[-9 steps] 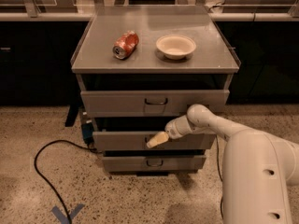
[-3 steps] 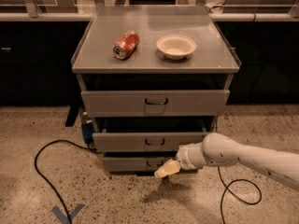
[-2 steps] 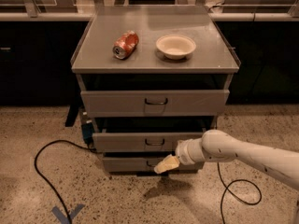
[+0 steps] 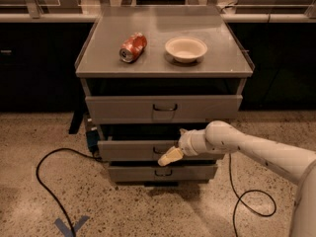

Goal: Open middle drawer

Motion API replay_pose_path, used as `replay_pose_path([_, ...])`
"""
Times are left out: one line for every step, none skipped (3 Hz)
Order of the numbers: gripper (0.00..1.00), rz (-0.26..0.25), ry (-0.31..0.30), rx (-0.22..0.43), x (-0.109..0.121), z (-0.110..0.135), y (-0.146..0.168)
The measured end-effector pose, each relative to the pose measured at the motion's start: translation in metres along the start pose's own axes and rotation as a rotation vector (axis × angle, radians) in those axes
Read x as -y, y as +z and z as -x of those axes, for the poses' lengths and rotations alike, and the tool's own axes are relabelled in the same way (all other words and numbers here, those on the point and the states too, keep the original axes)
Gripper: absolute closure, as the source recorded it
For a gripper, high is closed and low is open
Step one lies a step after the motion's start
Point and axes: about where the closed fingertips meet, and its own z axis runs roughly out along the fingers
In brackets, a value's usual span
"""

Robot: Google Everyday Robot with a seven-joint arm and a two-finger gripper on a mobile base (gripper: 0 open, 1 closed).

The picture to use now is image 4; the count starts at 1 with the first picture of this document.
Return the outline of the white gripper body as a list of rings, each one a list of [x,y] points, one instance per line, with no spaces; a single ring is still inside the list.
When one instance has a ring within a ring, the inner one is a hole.
[[[181,128],[180,134],[178,145],[186,156],[198,156],[208,151],[204,129],[186,130]]]

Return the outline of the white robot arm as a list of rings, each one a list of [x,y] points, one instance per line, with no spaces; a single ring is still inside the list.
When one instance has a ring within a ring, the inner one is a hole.
[[[316,237],[316,152],[243,133],[221,120],[205,129],[181,130],[178,146],[158,160],[160,166],[185,156],[239,151],[298,185],[289,237]]]

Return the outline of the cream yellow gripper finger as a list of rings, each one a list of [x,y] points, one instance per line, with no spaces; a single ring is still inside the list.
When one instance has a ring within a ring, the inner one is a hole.
[[[181,149],[173,146],[159,158],[158,164],[164,167],[173,162],[181,160],[183,157],[184,153],[181,151]]]

